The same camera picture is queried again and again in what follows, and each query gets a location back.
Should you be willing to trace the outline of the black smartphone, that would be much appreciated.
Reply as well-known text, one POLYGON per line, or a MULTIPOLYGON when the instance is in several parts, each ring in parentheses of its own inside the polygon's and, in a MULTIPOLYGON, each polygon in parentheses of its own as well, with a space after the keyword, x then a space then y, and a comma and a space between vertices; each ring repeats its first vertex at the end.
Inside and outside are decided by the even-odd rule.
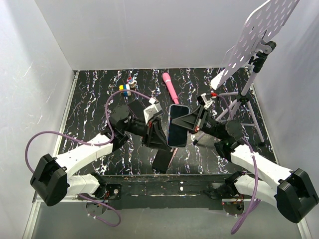
POLYGON ((139 100, 129 103, 128 108, 136 118, 144 119, 145 106, 139 100))

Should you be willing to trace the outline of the pink phone case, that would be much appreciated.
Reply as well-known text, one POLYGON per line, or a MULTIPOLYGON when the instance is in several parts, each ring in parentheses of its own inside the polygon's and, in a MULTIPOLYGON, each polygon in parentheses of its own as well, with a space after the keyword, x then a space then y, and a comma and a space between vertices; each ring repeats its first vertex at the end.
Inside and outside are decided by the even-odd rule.
POLYGON ((175 149, 172 151, 172 155, 171 155, 171 159, 170 159, 170 162, 169 162, 169 164, 168 164, 168 167, 171 166, 172 161, 173 161, 173 159, 174 159, 174 157, 175 157, 177 151, 178 151, 178 148, 175 148, 175 149))

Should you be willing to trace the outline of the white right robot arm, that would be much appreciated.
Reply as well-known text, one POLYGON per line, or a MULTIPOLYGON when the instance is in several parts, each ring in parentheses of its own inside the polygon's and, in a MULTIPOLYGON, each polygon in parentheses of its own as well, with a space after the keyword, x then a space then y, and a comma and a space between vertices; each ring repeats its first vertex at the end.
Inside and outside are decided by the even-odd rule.
POLYGON ((239 121, 216 121, 203 106, 199 106, 171 122, 190 133, 202 131, 219 139, 214 145, 218 154, 255 175, 251 178, 235 173, 226 179, 224 188, 229 197, 237 198, 241 194, 256 197, 276 207, 293 223, 299 223, 319 203, 308 173, 300 168, 282 167, 252 151, 244 142, 239 121))

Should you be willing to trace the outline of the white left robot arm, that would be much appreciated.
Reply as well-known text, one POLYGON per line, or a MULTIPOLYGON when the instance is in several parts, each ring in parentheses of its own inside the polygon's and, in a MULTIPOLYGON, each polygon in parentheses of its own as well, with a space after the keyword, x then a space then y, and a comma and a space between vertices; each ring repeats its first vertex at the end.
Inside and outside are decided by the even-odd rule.
POLYGON ((137 118, 125 105, 116 107, 111 114, 112 128, 106 128, 89 141, 73 150, 57 156, 46 154, 30 180, 31 186, 47 206, 54 206, 66 196, 89 194, 95 199, 105 196, 107 182, 96 173, 77 176, 76 172, 96 159, 112 154, 129 139, 127 132, 142 138, 142 145, 156 149, 153 169, 166 173, 174 150, 167 145, 166 135, 161 127, 160 104, 143 109, 142 118, 137 118))

